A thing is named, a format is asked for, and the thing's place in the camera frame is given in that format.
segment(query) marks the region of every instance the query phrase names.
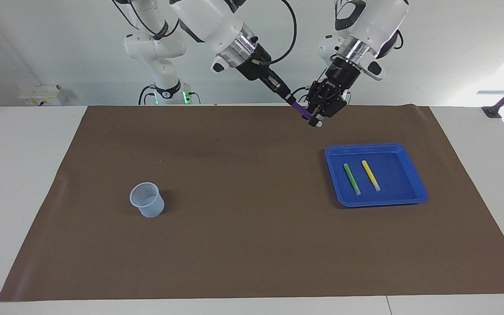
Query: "black cable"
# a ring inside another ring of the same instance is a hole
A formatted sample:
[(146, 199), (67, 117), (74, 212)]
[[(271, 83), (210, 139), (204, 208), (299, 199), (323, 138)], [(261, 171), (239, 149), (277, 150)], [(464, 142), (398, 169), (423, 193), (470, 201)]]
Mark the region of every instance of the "black cable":
[(176, 29), (178, 28), (179, 25), (180, 25), (180, 18), (176, 21), (176, 25), (174, 25), (174, 28), (172, 29), (172, 31), (170, 31), (170, 33), (168, 33), (168, 34), (160, 35), (160, 38), (169, 37), (172, 34), (174, 34), (174, 32), (176, 31)]
[(400, 36), (400, 40), (402, 40), (402, 44), (400, 45), (400, 47), (394, 47), (394, 49), (401, 49), (402, 47), (404, 47), (404, 36), (402, 36), (402, 32), (400, 32), (400, 30), (397, 30), (396, 32), (398, 32), (398, 36)]
[(338, 91), (338, 92), (332, 94), (331, 96), (328, 96), (326, 99), (331, 100), (332, 98), (338, 96), (339, 94), (340, 94), (340, 92)]
[(124, 13), (124, 11), (122, 11), (122, 9), (120, 9), (120, 6), (118, 6), (118, 3), (116, 2), (116, 0), (112, 0), (112, 2), (114, 3), (114, 5), (116, 6), (116, 8), (118, 8), (118, 11), (120, 11), (120, 13), (122, 14), (122, 16), (124, 16), (124, 19), (126, 21), (128, 21), (128, 23), (136, 30), (140, 31), (140, 29), (135, 26), (129, 19), (128, 17), (126, 16), (126, 14)]
[(291, 93), (291, 95), (294, 96), (295, 94), (297, 94), (299, 91), (302, 91), (302, 90), (306, 91), (306, 86), (303, 86), (303, 87), (296, 89), (294, 92)]
[(174, 31), (176, 31), (176, 28), (178, 27), (178, 24), (180, 24), (180, 19), (178, 19), (178, 20), (176, 21), (176, 26), (173, 28), (173, 30), (172, 30), (170, 33), (168, 33), (168, 34), (164, 34), (164, 35), (161, 35), (161, 34), (159, 34), (159, 33), (155, 33), (154, 31), (152, 31), (152, 30), (151, 30), (151, 29), (150, 29), (150, 28), (149, 28), (149, 27), (148, 27), (148, 26), (147, 26), (147, 25), (143, 22), (143, 20), (141, 19), (140, 15), (138, 14), (138, 12), (137, 12), (136, 8), (133, 6), (133, 2), (132, 2), (131, 0), (130, 0), (130, 2), (129, 2), (129, 5), (132, 7), (133, 12), (136, 14), (137, 19), (141, 22), (142, 26), (144, 26), (144, 28), (146, 28), (146, 29), (147, 29), (147, 30), (148, 30), (151, 34), (153, 34), (154, 36), (158, 37), (158, 39), (161, 39), (161, 38), (165, 38), (165, 37), (171, 36), (171, 35), (174, 33)]
[(346, 4), (348, 4), (348, 2), (345, 2), (345, 3), (342, 5), (342, 7), (339, 9), (339, 11), (338, 11), (338, 10), (336, 10), (336, 18), (338, 18), (338, 15), (340, 15), (340, 13), (342, 12), (343, 8), (345, 8), (345, 7), (346, 7)]
[(294, 15), (294, 10), (287, 0), (281, 0), (281, 2), (283, 2), (287, 6), (287, 8), (289, 9), (290, 15), (293, 18), (293, 41), (291, 42), (289, 49), (285, 52), (285, 54), (280, 56), (280, 58), (277, 58), (276, 60), (272, 60), (269, 62), (258, 62), (258, 64), (260, 66), (269, 66), (271, 64), (280, 62), (281, 60), (285, 59), (285, 57), (291, 53), (291, 51), (294, 48), (294, 44), (297, 42), (297, 17)]
[(322, 78), (322, 76), (326, 73), (326, 70), (328, 70), (328, 67), (324, 68), (324, 71), (322, 71), (322, 73), (320, 74), (320, 76), (318, 77), (316, 82), (318, 82), (320, 80), (320, 78)]
[(188, 93), (189, 95), (195, 95), (195, 96), (198, 96), (198, 102), (201, 104), (202, 103), (202, 99), (200, 98), (200, 95), (196, 92), (190, 92)]
[(146, 86), (143, 88), (143, 90), (141, 90), (140, 101), (138, 101), (137, 105), (141, 105), (141, 99), (144, 97), (145, 91), (147, 91), (148, 89), (150, 89), (150, 86)]
[(141, 22), (142, 26), (144, 26), (144, 28), (146, 28), (154, 36), (160, 36), (158, 33), (155, 33), (150, 28), (148, 28), (148, 26), (144, 23), (144, 21), (141, 19), (140, 15), (138, 14), (136, 8), (133, 6), (133, 2), (131, 0), (129, 1), (129, 5), (132, 7), (133, 12), (136, 14), (137, 19)]
[(147, 105), (147, 97), (148, 96), (154, 96), (154, 93), (148, 93), (145, 95), (145, 97), (143, 98), (143, 105)]

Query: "marker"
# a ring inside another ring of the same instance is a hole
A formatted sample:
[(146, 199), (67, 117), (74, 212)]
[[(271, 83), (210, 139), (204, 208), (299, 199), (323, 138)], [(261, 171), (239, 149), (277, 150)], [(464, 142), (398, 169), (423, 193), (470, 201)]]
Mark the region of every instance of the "marker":
[(372, 185), (374, 186), (374, 189), (376, 191), (380, 191), (380, 186), (378, 185), (378, 182), (376, 181), (375, 175), (372, 173), (372, 170), (370, 167), (368, 167), (367, 161), (362, 161), (364, 170), (367, 172), (368, 177), (371, 179)]
[(351, 185), (353, 186), (353, 189), (355, 189), (356, 195), (360, 195), (361, 191), (359, 190), (359, 186), (357, 185), (357, 182), (355, 181), (354, 174), (351, 173), (350, 166), (347, 164), (343, 164), (343, 168), (346, 169), (347, 177), (350, 178)]

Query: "yellow marker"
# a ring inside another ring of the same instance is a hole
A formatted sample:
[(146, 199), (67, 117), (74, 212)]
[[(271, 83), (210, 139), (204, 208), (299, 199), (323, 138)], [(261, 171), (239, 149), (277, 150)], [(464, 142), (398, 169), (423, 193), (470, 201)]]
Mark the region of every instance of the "yellow marker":
[(368, 167), (367, 161), (362, 161), (362, 163), (363, 163), (364, 170), (367, 172), (368, 177), (371, 179), (371, 182), (374, 186), (374, 189), (376, 189), (376, 191), (380, 191), (380, 186), (378, 185), (378, 182), (376, 181), (374, 174), (372, 174), (371, 168)]

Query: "green marker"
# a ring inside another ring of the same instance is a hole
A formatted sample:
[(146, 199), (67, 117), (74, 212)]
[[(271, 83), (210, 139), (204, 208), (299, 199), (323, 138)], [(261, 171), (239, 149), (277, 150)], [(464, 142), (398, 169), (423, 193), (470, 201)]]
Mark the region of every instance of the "green marker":
[(347, 164), (343, 164), (343, 168), (346, 169), (347, 177), (350, 178), (351, 185), (353, 186), (353, 189), (355, 189), (355, 193), (357, 195), (361, 194), (361, 191), (359, 190), (359, 186), (357, 185), (357, 182), (355, 181), (354, 174), (351, 173), (350, 166)]

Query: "purple marker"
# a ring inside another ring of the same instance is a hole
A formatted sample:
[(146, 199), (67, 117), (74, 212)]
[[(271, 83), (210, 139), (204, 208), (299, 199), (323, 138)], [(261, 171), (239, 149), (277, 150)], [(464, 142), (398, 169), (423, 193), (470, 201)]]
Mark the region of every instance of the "purple marker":
[(301, 115), (305, 116), (306, 119), (311, 120), (312, 114), (308, 112), (304, 107), (300, 106), (298, 102), (294, 102), (292, 108), (296, 109)]

